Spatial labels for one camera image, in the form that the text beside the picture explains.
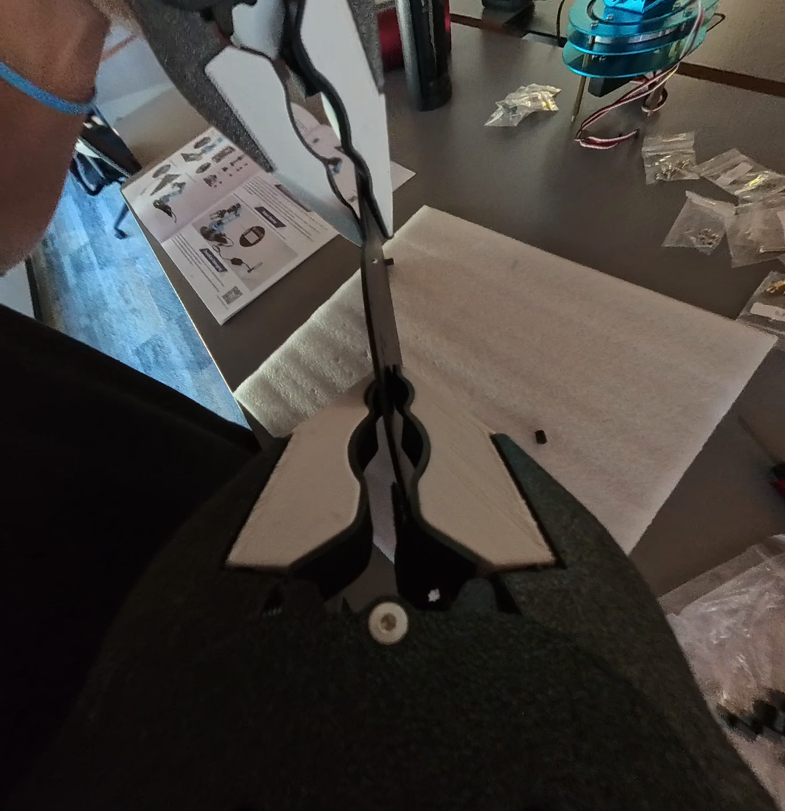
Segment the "printed instruction manual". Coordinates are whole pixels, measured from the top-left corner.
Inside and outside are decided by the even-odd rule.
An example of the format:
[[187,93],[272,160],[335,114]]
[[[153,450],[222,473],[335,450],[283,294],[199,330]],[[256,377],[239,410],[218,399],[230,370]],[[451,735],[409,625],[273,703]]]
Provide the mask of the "printed instruction manual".
[[219,325],[337,237],[214,127],[144,170],[123,197]]

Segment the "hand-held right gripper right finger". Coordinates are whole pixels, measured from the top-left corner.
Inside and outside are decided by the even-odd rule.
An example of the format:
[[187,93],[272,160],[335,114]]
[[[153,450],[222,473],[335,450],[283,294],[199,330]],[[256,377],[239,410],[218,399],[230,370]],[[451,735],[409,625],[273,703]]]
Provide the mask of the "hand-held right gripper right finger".
[[396,411],[412,513],[482,573],[556,564],[493,431],[434,384],[411,375]]

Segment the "scattered small hardware bags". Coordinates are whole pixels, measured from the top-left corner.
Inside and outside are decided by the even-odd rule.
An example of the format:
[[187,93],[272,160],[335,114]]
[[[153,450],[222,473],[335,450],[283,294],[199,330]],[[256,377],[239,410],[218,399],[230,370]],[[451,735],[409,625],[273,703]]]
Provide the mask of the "scattered small hardware bags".
[[[639,129],[599,136],[590,128],[608,113],[634,103],[647,114],[657,112],[668,97],[666,83],[673,69],[659,75],[630,80],[630,90],[601,107],[578,128],[574,142],[580,147],[607,151],[630,142]],[[560,88],[529,84],[518,87],[496,102],[484,127],[517,127],[535,113],[555,113]],[[644,136],[641,145],[645,182],[708,181],[727,199],[686,191],[664,248],[695,250],[710,256],[724,241],[732,268],[746,268],[775,260],[775,269],[759,284],[738,319],[755,325],[785,342],[785,174],[764,167],[737,148],[697,163],[695,132]]]

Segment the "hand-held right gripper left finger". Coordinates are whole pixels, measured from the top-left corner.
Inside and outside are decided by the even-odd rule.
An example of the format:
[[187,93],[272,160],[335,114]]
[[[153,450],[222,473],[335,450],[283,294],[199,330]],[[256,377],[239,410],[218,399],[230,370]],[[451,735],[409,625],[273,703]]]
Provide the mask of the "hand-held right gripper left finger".
[[367,405],[370,380],[360,380],[292,432],[226,563],[265,573],[325,552],[328,542],[359,518],[361,498],[380,518],[383,543],[393,547],[392,507],[383,506],[392,462]]

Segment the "dark grey desk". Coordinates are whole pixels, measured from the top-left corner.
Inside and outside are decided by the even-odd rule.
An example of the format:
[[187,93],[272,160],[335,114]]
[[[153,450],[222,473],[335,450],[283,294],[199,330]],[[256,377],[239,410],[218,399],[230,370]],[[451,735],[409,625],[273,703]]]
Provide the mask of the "dark grey desk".
[[[715,315],[721,326],[742,324],[722,319],[749,292],[751,280],[729,278],[731,271],[721,271],[719,260],[709,260],[706,271],[698,271],[696,259],[665,259],[665,251],[653,245],[662,237],[662,225],[653,225],[653,209],[660,215],[673,215],[673,192],[662,193],[653,204],[651,196],[641,190],[636,164],[630,157],[587,157],[578,147],[564,139],[562,122],[529,124],[526,135],[486,135],[474,116],[482,115],[484,101],[493,101],[495,90],[506,89],[506,79],[517,79],[529,68],[549,69],[553,79],[561,78],[562,68],[551,66],[556,60],[549,55],[550,46],[523,43],[504,34],[485,33],[482,29],[458,25],[454,40],[455,96],[448,106],[433,113],[418,114],[409,109],[402,73],[389,79],[394,157],[417,173],[414,181],[397,192],[400,206],[397,224],[414,216],[422,204],[438,208],[499,232],[537,250],[561,259],[589,266],[608,278],[621,279],[623,288],[636,282],[639,289],[656,294],[671,294],[691,315]],[[696,80],[678,79],[680,100],[668,115],[673,121],[694,113],[698,122],[713,125],[724,122],[720,102],[735,105],[734,94],[742,101],[752,101],[752,111],[762,114],[763,122],[775,124],[784,118],[785,101],[767,100],[760,94],[742,90],[719,90],[719,99],[709,101],[704,85]],[[281,281],[265,297],[265,303],[244,310],[229,326],[215,326],[213,317],[188,281],[169,264],[163,249],[154,252],[164,264],[164,272],[185,307],[188,317],[219,366],[227,384],[240,384],[246,373],[265,360],[301,324],[308,310],[323,303],[337,289],[337,281],[347,279],[347,265],[352,264],[356,250],[337,240],[318,259],[306,260],[299,271]],[[741,414],[752,419],[752,430],[763,432],[763,441],[774,439],[776,422],[785,422],[785,356],[776,352],[752,373],[752,382],[741,390]],[[698,449],[688,451],[689,464],[679,473],[663,476],[662,457],[653,461],[652,451],[627,450],[627,461],[619,461],[617,439],[608,441],[607,450],[596,452],[595,461],[614,461],[616,471],[630,473],[630,462],[648,462],[654,474],[654,487],[665,495],[648,516],[638,519],[645,524],[631,529],[630,541],[639,541],[638,552],[632,553],[628,571],[635,577],[621,583],[639,585],[641,572],[649,578],[653,591],[669,591],[692,576],[702,575],[725,559],[747,552],[761,542],[774,547],[766,536],[785,536],[785,505],[766,483],[763,450],[757,450],[755,439],[744,432],[736,420],[738,406],[711,428],[704,440],[697,439]],[[393,732],[381,735],[381,754],[392,756],[392,765],[405,770],[400,784],[389,784],[390,792],[382,795],[374,789],[373,799],[350,801],[347,808],[357,809],[516,809],[516,801],[483,798],[482,789],[505,789],[499,776],[500,761],[516,753],[507,746],[494,755],[493,744],[502,741],[499,727],[492,747],[480,757],[494,757],[488,763],[474,760],[474,770],[463,770],[462,777],[472,780],[474,797],[443,799],[438,786],[443,784],[443,761],[434,768],[420,758],[410,772],[405,760],[405,741],[394,742]]]

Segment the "maroon metal cylinder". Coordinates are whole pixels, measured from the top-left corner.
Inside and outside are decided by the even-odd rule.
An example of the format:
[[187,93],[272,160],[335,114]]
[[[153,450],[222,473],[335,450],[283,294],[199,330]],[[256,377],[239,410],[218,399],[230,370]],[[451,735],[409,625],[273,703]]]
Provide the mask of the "maroon metal cylinder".
[[404,63],[398,14],[395,8],[389,7],[379,11],[376,18],[384,70],[398,69]]

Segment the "black metal plate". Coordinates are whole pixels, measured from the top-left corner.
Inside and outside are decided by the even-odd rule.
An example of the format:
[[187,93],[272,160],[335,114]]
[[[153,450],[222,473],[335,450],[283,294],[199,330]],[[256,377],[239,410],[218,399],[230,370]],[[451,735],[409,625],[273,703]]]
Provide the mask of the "black metal plate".
[[403,361],[383,249],[383,233],[368,198],[358,198],[362,229],[361,283],[368,344],[373,365],[371,404],[382,419],[394,483],[391,502],[397,538],[395,571],[399,595],[421,603],[415,569],[416,526],[411,487],[423,455],[423,441],[404,411],[409,389],[401,375]]

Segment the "person's left hand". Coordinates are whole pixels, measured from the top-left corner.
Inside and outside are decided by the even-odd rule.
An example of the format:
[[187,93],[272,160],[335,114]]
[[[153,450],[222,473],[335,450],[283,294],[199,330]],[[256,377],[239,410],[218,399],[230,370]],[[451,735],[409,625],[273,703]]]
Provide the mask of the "person's left hand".
[[139,31],[128,2],[0,1],[0,62],[64,101],[90,101],[115,25]]

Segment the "black cylindrical tube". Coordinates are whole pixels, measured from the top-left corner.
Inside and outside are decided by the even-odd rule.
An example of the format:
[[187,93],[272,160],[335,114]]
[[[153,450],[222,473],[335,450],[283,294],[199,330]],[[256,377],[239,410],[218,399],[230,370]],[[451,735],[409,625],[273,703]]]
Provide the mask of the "black cylindrical tube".
[[438,109],[452,98],[448,2],[396,1],[396,11],[411,101],[420,112]]

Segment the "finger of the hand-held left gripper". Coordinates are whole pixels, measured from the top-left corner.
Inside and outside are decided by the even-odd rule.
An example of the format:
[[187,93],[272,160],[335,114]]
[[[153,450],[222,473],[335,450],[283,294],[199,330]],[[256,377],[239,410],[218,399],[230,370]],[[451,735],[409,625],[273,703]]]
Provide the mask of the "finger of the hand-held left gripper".
[[207,64],[205,73],[270,162],[276,179],[300,205],[360,247],[358,218],[334,190],[325,162],[300,135],[286,86],[271,61],[227,46]]
[[394,233],[384,71],[374,2],[294,3],[293,55],[306,88],[337,121],[357,195],[385,238]]

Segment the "large clear plastic bag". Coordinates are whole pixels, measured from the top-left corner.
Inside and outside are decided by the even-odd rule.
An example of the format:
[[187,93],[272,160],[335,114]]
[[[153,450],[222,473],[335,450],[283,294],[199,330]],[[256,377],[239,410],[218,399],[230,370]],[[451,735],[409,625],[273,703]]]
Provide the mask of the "large clear plastic bag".
[[659,599],[709,709],[744,763],[785,809],[785,745],[747,741],[716,715],[785,693],[785,536],[749,547]]

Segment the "person's left forearm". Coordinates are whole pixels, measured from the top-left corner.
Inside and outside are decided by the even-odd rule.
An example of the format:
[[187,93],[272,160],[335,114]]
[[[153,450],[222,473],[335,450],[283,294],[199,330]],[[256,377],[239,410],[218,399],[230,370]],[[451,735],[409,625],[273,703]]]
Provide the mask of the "person's left forearm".
[[0,73],[0,276],[28,257],[63,193],[86,111],[29,95]]

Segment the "white foam sheet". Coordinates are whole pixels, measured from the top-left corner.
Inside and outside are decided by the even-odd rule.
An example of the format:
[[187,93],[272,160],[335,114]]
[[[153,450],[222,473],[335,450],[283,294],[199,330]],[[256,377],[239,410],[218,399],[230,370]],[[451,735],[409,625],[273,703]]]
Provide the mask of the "white foam sheet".
[[434,208],[385,253],[406,378],[529,452],[625,553],[775,343]]

